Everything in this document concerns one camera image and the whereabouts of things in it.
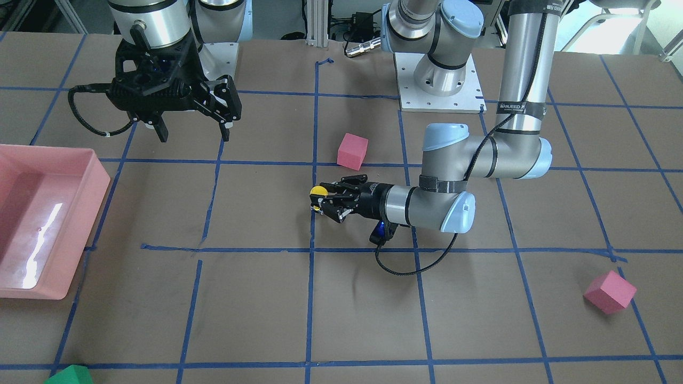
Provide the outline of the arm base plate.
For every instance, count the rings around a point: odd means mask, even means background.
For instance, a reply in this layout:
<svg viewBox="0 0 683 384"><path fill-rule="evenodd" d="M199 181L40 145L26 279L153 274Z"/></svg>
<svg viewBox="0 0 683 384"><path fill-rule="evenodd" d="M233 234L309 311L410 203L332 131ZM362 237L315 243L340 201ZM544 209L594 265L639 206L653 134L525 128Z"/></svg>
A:
<svg viewBox="0 0 683 384"><path fill-rule="evenodd" d="M217 42L203 44L198 51L198 57L203 68L205 78L210 81L229 75L236 78L237 54L239 53L237 42Z"/></svg>
<svg viewBox="0 0 683 384"><path fill-rule="evenodd" d="M395 53L402 111L427 113L469 113L486 111L472 56L464 67L444 69L429 60L427 54Z"/></svg>

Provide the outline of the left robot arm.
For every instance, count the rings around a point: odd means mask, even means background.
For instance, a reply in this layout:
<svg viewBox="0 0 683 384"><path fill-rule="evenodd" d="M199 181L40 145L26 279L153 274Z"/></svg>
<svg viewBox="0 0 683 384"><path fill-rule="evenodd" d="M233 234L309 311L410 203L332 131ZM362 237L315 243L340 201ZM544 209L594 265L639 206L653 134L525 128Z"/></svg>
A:
<svg viewBox="0 0 683 384"><path fill-rule="evenodd" d="M433 123L424 133L422 172L416 186L371 182L366 175L322 183L311 190L311 211L341 223L351 214L377 220L389 237L396 226L466 233L475 218L471 178L539 178L553 160L539 136L546 114L553 44L560 13L556 1L512 1L510 33L498 95L497 124L483 137L465 124ZM181 63L197 60L188 81L217 107L237 101L233 79L210 46L225 48L253 31L250 1L158 1L139 17L152 48L187 43ZM485 18L469 1L392 1L379 10L380 35L346 51L355 58L375 47L391 54L401 107L417 112L486 111L480 104L472 59Z"/></svg>

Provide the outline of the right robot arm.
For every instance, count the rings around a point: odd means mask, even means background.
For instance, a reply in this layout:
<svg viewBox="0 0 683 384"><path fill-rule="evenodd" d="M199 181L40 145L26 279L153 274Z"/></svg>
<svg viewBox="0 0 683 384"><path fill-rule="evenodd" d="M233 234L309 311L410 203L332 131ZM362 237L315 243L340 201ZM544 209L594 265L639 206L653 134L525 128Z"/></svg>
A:
<svg viewBox="0 0 683 384"><path fill-rule="evenodd" d="M250 1L110 1L122 41L106 95L132 121L168 140L167 111L198 111L219 124L228 141L242 103L228 66L208 48L253 36Z"/></svg>

